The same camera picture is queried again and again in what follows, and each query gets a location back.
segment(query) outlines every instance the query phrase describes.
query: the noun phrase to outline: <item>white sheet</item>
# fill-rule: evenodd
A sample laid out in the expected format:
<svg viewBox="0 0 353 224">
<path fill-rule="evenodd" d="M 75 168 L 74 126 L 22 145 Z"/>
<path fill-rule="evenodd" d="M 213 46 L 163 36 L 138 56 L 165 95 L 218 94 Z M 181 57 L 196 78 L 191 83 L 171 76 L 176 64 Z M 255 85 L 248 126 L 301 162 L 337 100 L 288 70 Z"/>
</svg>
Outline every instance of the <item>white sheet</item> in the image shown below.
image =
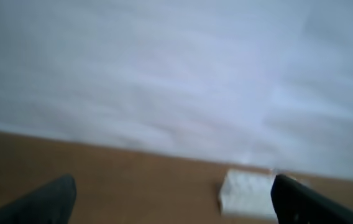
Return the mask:
<svg viewBox="0 0 353 224">
<path fill-rule="evenodd" d="M 353 179 L 353 0 L 0 0 L 0 130 Z"/>
</svg>

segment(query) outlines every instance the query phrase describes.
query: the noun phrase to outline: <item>white fabric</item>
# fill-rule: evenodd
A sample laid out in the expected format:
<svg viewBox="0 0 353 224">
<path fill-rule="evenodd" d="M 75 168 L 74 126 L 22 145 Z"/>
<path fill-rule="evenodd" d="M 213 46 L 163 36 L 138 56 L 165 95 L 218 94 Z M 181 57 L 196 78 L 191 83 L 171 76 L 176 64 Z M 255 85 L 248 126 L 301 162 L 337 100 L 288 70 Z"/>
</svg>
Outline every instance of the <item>white fabric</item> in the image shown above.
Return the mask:
<svg viewBox="0 0 353 224">
<path fill-rule="evenodd" d="M 0 130 L 353 179 L 353 0 L 0 0 Z"/>
</svg>

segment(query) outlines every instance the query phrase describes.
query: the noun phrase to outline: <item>white block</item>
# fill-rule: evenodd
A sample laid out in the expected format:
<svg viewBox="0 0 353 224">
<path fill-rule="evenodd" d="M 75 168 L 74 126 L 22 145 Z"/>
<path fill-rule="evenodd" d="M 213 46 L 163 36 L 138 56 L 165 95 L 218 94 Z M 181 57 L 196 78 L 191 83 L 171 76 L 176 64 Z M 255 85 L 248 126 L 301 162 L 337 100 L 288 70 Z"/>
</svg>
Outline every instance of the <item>white block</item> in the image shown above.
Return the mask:
<svg viewBox="0 0 353 224">
<path fill-rule="evenodd" d="M 270 191 L 274 175 L 230 170 L 219 194 L 222 215 L 277 220 Z"/>
</svg>

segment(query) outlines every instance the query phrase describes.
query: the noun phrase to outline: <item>wrinkled white backdrop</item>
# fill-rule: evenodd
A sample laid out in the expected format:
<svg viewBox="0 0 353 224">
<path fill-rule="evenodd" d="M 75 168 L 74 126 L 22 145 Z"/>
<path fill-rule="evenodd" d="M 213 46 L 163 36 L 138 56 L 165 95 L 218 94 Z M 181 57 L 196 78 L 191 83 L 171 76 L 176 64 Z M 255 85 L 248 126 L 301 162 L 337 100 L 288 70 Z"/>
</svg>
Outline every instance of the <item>wrinkled white backdrop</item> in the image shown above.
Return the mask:
<svg viewBox="0 0 353 224">
<path fill-rule="evenodd" d="M 0 130 L 353 179 L 353 0 L 0 0 Z"/>
</svg>

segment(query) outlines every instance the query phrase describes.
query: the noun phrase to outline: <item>wooden surface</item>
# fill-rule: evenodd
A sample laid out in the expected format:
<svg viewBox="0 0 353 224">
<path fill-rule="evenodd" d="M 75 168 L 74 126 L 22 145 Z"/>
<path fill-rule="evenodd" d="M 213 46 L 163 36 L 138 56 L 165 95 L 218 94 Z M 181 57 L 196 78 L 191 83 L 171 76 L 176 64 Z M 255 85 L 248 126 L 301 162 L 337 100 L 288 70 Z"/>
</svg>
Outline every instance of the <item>wooden surface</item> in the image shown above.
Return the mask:
<svg viewBox="0 0 353 224">
<path fill-rule="evenodd" d="M 0 133 L 0 206 L 71 173 L 70 223 L 266 223 L 220 216 L 217 191 L 230 167 Z M 353 182 L 293 175 L 353 209 Z"/>
</svg>

